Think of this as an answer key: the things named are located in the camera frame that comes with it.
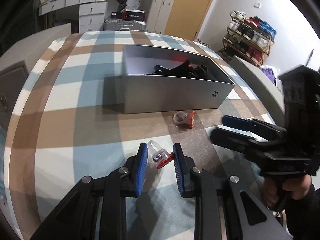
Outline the black hair claw clip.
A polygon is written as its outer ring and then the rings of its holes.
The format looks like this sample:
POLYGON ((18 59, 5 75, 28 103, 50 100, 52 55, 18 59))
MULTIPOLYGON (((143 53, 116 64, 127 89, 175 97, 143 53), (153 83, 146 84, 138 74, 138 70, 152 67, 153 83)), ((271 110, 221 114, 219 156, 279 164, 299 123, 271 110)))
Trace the black hair claw clip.
POLYGON ((198 65, 197 67, 193 68, 192 77, 204 80, 207 79, 208 67, 204 65, 198 65))

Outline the silver flat suitcase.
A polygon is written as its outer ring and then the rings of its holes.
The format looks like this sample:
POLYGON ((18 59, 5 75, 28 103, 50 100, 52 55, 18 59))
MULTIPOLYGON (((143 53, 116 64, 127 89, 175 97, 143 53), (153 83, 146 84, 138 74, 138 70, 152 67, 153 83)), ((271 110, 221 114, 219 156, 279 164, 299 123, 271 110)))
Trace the silver flat suitcase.
POLYGON ((107 19, 104 30, 113 31, 145 31, 146 22, 136 20, 107 19))

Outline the white drawer desk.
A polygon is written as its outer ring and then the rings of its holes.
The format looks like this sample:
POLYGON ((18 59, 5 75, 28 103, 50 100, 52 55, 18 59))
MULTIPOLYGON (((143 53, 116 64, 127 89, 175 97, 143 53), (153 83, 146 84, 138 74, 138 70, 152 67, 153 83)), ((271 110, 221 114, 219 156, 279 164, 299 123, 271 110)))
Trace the white drawer desk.
POLYGON ((78 31, 101 31, 104 28, 107 0, 52 0, 39 6, 39 16, 44 17, 44 27, 49 28, 48 17, 62 15, 62 20, 78 22, 78 31))

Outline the grey open cardboard box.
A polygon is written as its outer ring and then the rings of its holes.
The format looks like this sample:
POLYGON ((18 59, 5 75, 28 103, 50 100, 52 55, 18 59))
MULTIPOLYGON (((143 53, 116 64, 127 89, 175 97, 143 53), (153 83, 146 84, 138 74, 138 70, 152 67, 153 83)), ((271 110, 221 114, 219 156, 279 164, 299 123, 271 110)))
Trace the grey open cardboard box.
POLYGON ((218 108, 235 87, 210 57, 188 51, 144 45, 125 45, 120 73, 107 76, 103 105, 119 113, 149 113, 218 108), (154 67, 175 68, 190 60, 205 66, 205 79, 154 75, 154 67))

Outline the wooden door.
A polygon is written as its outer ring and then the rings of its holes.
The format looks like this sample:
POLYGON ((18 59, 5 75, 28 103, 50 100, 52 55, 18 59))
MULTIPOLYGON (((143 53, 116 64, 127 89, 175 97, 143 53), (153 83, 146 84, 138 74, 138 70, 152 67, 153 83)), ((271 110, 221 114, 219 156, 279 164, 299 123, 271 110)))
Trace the wooden door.
POLYGON ((187 40, 197 38, 212 0, 174 0, 165 35, 187 40))

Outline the long black banana clip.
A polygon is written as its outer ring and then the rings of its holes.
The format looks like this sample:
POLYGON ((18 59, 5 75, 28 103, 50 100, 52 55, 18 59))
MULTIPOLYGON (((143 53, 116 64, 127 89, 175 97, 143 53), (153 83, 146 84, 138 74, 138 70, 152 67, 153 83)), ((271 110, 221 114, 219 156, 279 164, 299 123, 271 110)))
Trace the long black banana clip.
POLYGON ((148 73, 148 75, 188 77, 192 70, 193 66, 190 64, 190 60, 186 60, 179 66, 171 69, 162 65, 155 65, 154 71, 152 73, 148 73))

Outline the black box on suitcase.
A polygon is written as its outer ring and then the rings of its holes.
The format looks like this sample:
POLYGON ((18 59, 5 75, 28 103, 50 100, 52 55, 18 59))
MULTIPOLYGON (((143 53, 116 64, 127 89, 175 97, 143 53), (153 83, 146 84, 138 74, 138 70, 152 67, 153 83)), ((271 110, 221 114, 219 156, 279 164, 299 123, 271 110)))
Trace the black box on suitcase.
POLYGON ((122 19, 126 21, 144 21, 146 13, 144 10, 123 10, 121 12, 111 12, 111 18, 122 19))

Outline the wooden shoe rack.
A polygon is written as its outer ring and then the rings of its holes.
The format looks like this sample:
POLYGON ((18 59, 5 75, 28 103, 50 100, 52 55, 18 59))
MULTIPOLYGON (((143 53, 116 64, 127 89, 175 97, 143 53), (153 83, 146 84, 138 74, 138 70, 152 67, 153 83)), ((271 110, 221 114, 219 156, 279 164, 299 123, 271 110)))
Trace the wooden shoe rack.
POLYGON ((231 11, 223 48, 218 54, 227 62, 237 56, 256 67, 269 57, 277 31, 258 16, 246 17, 243 11, 231 11))

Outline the plaid checkered tablecloth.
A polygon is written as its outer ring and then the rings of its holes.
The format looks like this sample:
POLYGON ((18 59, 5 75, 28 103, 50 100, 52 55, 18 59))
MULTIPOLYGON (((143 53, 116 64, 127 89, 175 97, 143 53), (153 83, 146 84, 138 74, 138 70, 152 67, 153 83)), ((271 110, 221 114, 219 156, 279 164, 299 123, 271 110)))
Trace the plaid checkered tablecloth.
POLYGON ((217 53, 180 37, 136 31, 92 31, 50 42, 33 67, 11 116, 4 148, 2 207, 20 239, 29 239, 45 217, 85 175, 99 178, 123 165, 141 142, 174 143, 207 171, 236 170, 257 192, 260 178, 242 156, 211 144, 208 133, 223 115, 271 123, 265 105, 217 53), (198 110, 192 129, 172 113, 123 114, 123 47, 143 44, 210 57, 235 82, 218 109, 198 110))

